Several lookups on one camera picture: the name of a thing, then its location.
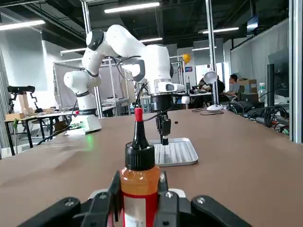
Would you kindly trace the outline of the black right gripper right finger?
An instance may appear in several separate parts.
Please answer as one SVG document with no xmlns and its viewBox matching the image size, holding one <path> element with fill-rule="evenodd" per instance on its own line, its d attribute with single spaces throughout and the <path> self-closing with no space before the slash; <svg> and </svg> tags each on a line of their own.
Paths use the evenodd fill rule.
<svg viewBox="0 0 303 227">
<path fill-rule="evenodd" d="M 251 224 L 215 199 L 198 195 L 192 200 L 170 191 L 166 172 L 158 183 L 158 227 L 250 227 Z"/>
</svg>

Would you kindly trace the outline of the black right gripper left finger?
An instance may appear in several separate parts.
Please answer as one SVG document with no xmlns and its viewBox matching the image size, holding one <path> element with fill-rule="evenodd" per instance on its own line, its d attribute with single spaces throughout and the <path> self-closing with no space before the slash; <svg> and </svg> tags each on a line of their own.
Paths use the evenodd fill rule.
<svg viewBox="0 0 303 227">
<path fill-rule="evenodd" d="M 121 211 L 121 182 L 117 171 L 109 189 L 97 193 L 82 203 L 75 197 L 65 197 L 33 217 L 20 227 L 112 227 Z"/>
</svg>

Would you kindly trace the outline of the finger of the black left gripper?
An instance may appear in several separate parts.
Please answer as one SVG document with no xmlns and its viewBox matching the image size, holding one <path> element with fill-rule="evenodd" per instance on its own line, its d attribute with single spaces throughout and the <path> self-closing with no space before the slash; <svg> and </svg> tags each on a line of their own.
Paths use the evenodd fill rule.
<svg viewBox="0 0 303 227">
<path fill-rule="evenodd" d="M 160 115 L 156 118 L 157 130 L 160 134 L 160 142 L 162 145 L 168 145 L 169 139 L 168 135 L 170 134 L 171 129 L 171 120 L 167 115 Z"/>
</svg>

